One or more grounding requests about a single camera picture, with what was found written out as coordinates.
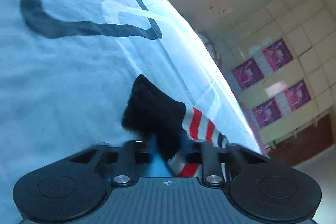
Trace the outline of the striped red black white sweater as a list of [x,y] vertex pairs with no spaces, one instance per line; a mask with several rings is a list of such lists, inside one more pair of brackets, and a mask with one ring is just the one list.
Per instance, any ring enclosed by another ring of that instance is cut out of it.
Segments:
[[221,148],[228,143],[205,114],[169,97],[144,75],[139,75],[133,83],[121,124],[143,139],[155,136],[159,154],[178,177],[201,175],[201,165],[187,163],[182,156],[188,140],[208,141]]

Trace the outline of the brown wooden door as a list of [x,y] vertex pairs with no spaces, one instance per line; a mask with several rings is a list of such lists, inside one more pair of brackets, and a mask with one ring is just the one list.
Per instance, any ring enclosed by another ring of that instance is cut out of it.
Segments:
[[335,114],[322,117],[299,133],[268,148],[268,157],[289,166],[304,163],[335,145]]

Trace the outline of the cream wardrobe with posters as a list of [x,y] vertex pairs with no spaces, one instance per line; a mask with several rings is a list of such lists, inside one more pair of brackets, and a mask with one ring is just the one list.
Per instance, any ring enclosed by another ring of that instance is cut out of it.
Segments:
[[223,41],[224,77],[264,144],[335,105],[335,19],[322,0],[273,0]]

